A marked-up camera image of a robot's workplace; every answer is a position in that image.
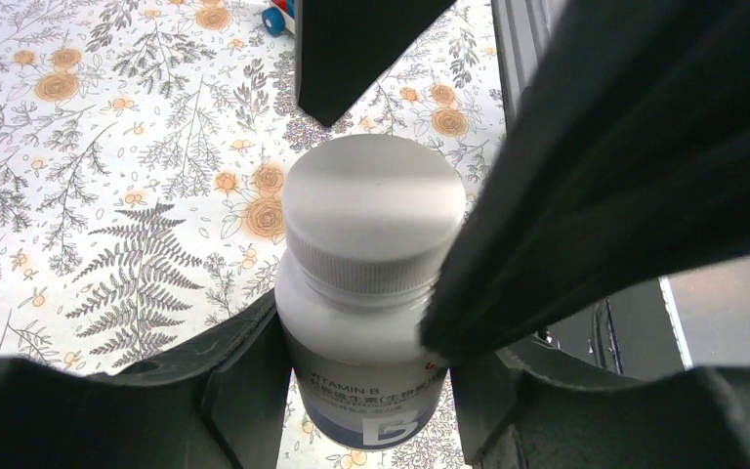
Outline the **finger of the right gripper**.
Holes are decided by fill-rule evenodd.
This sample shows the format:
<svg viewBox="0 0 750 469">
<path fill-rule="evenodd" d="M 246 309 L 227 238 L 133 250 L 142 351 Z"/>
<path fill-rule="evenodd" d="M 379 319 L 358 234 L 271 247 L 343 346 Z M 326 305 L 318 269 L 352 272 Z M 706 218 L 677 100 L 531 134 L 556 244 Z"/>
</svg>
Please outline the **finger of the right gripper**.
<svg viewBox="0 0 750 469">
<path fill-rule="evenodd" d="M 570 1 L 420 342 L 460 362 L 750 255 L 750 1 Z"/>
<path fill-rule="evenodd" d="M 453 2 L 306 0 L 296 3 L 299 108 L 334 125 Z"/>
</svg>

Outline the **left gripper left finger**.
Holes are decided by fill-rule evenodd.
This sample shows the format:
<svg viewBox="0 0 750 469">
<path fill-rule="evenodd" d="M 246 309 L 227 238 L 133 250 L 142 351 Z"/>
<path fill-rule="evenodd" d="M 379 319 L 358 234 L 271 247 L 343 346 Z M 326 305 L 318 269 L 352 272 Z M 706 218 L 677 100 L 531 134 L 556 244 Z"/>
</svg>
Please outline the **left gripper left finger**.
<svg viewBox="0 0 750 469">
<path fill-rule="evenodd" d="M 272 468 L 290 367 L 272 292 L 115 375 L 0 359 L 0 468 Z"/>
</svg>

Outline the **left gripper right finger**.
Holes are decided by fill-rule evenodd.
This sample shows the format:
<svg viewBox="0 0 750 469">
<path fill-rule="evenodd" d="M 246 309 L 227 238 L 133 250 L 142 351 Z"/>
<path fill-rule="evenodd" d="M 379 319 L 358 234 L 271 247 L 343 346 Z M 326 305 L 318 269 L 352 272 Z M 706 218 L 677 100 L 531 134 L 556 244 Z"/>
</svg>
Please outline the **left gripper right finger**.
<svg viewBox="0 0 750 469">
<path fill-rule="evenodd" d="M 643 381 L 529 337 L 451 377 L 475 468 L 750 468 L 750 367 Z"/>
</svg>

